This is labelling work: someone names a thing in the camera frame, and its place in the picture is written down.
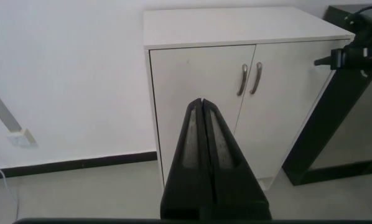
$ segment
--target cabinet door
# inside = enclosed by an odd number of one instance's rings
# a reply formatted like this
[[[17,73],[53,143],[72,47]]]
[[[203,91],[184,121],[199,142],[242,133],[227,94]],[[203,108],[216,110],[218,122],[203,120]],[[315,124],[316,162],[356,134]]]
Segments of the cabinet door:
[[[314,60],[343,47],[345,40],[256,46],[235,139],[257,179],[274,177],[330,75]],[[257,63],[262,63],[257,82]]]
[[[164,182],[191,101],[206,98],[215,103],[235,130],[243,99],[237,95],[243,64],[248,66],[248,76],[254,50],[254,45],[243,45],[150,51]]]

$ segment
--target black metal frame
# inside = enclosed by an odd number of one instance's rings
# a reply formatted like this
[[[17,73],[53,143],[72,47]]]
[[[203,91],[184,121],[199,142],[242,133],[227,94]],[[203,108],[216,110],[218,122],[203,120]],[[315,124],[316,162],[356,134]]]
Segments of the black metal frame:
[[[345,29],[347,15],[330,6],[324,19]],[[335,72],[282,166],[293,185],[372,174],[372,161],[309,170],[371,81],[359,70]]]

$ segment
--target black baseboard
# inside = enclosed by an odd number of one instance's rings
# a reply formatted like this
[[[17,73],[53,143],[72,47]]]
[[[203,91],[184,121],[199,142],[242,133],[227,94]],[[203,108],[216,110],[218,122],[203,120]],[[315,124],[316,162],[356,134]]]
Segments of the black baseboard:
[[[108,156],[77,161],[54,162],[35,166],[13,167],[2,169],[6,177],[19,177],[23,175],[45,174],[50,172],[84,169],[92,167],[112,166],[129,164],[133,162],[146,162],[157,160],[156,152],[143,152],[119,156]]]

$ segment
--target cabinet top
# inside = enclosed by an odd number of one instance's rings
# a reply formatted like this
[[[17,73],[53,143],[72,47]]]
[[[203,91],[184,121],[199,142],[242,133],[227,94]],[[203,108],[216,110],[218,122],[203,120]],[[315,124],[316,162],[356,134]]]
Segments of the cabinet top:
[[[354,34],[294,7],[144,11],[144,48],[168,49],[352,39]]]

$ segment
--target white cabinet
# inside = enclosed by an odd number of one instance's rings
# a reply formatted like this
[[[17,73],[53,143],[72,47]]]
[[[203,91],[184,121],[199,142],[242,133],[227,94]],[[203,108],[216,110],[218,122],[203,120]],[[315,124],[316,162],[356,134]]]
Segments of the white cabinet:
[[[191,101],[215,102],[229,128],[235,130],[243,99],[237,92],[243,76],[247,79],[254,49],[254,45],[244,45],[150,52],[160,148],[165,152],[161,154],[164,180]]]
[[[265,187],[279,172],[330,76],[329,66],[315,67],[312,62],[345,44],[329,40],[256,46],[235,139]]]
[[[292,7],[144,12],[162,183],[187,105],[206,98],[218,106],[251,170],[268,188],[332,77],[329,67],[313,61],[353,36]]]

